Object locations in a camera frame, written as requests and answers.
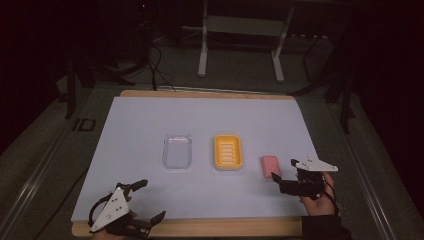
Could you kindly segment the person's right hand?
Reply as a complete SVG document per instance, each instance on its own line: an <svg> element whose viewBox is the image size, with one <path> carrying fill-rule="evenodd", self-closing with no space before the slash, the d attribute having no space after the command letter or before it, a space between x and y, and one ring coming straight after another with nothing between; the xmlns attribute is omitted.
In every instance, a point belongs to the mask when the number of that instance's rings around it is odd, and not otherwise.
<svg viewBox="0 0 424 240"><path fill-rule="evenodd" d="M312 200L309 197L301 197L300 201L304 205L309 216L337 215L336 194L334 191L334 180L329 173L322 173L325 184L324 192L319 197Z"/></svg>

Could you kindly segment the black tripod stand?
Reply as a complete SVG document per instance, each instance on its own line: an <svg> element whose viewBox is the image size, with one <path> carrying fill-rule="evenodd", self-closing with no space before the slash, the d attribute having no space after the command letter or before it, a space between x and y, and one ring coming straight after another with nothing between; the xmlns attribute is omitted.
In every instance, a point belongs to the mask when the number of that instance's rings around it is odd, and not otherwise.
<svg viewBox="0 0 424 240"><path fill-rule="evenodd" d="M328 86L324 94L326 103L335 104L341 100L339 123L344 133L349 134L349 119L354 117L350 107L353 75L338 40L332 43L332 50L323 68L314 76L312 82L306 87L290 92L289 96L302 96L324 85Z"/></svg>
<svg viewBox="0 0 424 240"><path fill-rule="evenodd" d="M70 119L76 110L77 80L80 81L83 87L93 88L96 84L94 72L105 76L115 83L131 85L131 82L122 79L94 59L84 56L78 51L70 52L66 62L66 92L61 93L59 96L59 100L67 104L66 119Z"/></svg>

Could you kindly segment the white metal stand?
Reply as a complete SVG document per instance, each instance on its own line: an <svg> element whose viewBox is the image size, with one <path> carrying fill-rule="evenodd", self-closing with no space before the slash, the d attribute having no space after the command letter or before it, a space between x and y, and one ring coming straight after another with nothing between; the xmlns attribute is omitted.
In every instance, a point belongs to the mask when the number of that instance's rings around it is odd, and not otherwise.
<svg viewBox="0 0 424 240"><path fill-rule="evenodd" d="M201 30L201 48L198 63L197 75L205 77L207 72L208 60L208 34L229 33L241 35L255 35L266 37L277 37L278 43L270 51L272 65L276 81L282 83L285 81L280 55L283 49L285 39L294 15L294 6L289 6L284 14L283 20L255 19L233 16L211 15L208 11L211 0L202 0L202 26Z"/></svg>

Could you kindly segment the pink soap bar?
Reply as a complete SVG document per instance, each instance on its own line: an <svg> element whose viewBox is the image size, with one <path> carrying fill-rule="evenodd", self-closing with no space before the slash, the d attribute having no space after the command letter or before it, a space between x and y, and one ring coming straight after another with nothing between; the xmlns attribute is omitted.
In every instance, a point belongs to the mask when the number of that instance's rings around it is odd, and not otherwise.
<svg viewBox="0 0 424 240"><path fill-rule="evenodd" d="M276 174L278 176L281 175L279 161L276 156L262 156L261 166L262 166L263 176L265 179L271 179L272 174Z"/></svg>

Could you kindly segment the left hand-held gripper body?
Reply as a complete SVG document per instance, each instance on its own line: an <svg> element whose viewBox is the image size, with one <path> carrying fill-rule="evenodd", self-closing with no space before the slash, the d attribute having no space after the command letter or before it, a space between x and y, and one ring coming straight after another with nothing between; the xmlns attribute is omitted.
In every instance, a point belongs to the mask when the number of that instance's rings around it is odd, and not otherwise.
<svg viewBox="0 0 424 240"><path fill-rule="evenodd" d="M130 184L118 183L115 190L101 198L94 204L89 212L91 233L106 230L109 234L124 235L138 239L147 239L150 232L150 224L138 221L129 214L130 201L127 187ZM135 229L126 229L126 226L134 226Z"/></svg>

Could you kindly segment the person's left hand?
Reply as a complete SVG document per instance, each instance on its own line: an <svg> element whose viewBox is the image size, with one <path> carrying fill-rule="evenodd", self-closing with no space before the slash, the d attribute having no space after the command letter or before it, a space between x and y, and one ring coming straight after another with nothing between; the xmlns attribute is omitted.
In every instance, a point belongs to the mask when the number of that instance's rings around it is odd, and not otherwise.
<svg viewBox="0 0 424 240"><path fill-rule="evenodd" d="M132 218L137 216L137 213L130 211L130 216ZM134 226L127 225L126 229L135 229ZM106 230L101 230L100 232L93 233L90 240L126 240L124 235L114 235L107 233Z"/></svg>

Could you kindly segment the clear plastic tray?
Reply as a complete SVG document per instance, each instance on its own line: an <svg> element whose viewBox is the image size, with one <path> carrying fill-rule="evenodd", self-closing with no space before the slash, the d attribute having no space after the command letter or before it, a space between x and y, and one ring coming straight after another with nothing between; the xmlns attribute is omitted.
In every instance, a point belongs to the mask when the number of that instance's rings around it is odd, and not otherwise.
<svg viewBox="0 0 424 240"><path fill-rule="evenodd" d="M188 169L192 162L192 138L188 134L168 134L164 139L162 164L167 169Z"/></svg>

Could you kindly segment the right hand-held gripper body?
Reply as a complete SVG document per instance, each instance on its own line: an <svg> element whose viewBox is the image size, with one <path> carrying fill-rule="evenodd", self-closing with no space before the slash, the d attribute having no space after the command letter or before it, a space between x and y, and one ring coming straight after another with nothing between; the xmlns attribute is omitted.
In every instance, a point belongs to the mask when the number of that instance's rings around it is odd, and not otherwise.
<svg viewBox="0 0 424 240"><path fill-rule="evenodd" d="M315 200L324 191L325 181L322 173L337 172L338 167L312 157L298 161L297 167L294 167L297 170L297 179L283 180L279 184L280 192Z"/></svg>

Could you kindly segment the yellow soap dish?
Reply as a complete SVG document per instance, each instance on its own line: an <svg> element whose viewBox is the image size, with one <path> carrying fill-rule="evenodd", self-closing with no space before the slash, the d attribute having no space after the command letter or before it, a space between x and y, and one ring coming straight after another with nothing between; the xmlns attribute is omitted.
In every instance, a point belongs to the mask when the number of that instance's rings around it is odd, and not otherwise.
<svg viewBox="0 0 424 240"><path fill-rule="evenodd" d="M237 135L216 135L214 166L217 170L239 170L243 167L241 140Z"/></svg>

